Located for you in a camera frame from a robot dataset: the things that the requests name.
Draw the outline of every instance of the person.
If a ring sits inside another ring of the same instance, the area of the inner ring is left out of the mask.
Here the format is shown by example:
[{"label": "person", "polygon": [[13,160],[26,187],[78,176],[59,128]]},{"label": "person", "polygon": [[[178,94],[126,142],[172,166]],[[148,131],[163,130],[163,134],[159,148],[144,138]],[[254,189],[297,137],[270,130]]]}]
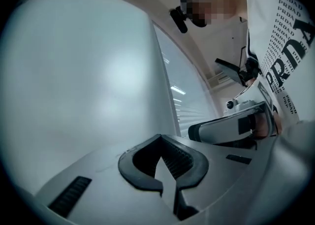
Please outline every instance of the person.
[{"label": "person", "polygon": [[246,19],[247,58],[258,61],[285,127],[315,119],[315,27],[298,0],[180,0],[197,26]]}]

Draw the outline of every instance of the black slot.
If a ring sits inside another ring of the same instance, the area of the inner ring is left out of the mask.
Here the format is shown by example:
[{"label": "black slot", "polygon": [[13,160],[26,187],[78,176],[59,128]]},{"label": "black slot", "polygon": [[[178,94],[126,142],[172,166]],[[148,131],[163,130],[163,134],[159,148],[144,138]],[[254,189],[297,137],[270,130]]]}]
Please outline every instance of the black slot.
[{"label": "black slot", "polygon": [[250,159],[250,158],[241,157],[241,156],[237,156],[237,155],[231,155],[231,154],[227,155],[226,158],[228,160],[233,160],[233,161],[244,163],[244,164],[250,164],[250,162],[252,161],[252,159]]},{"label": "black slot", "polygon": [[48,208],[66,218],[91,181],[85,177],[76,177]]}]

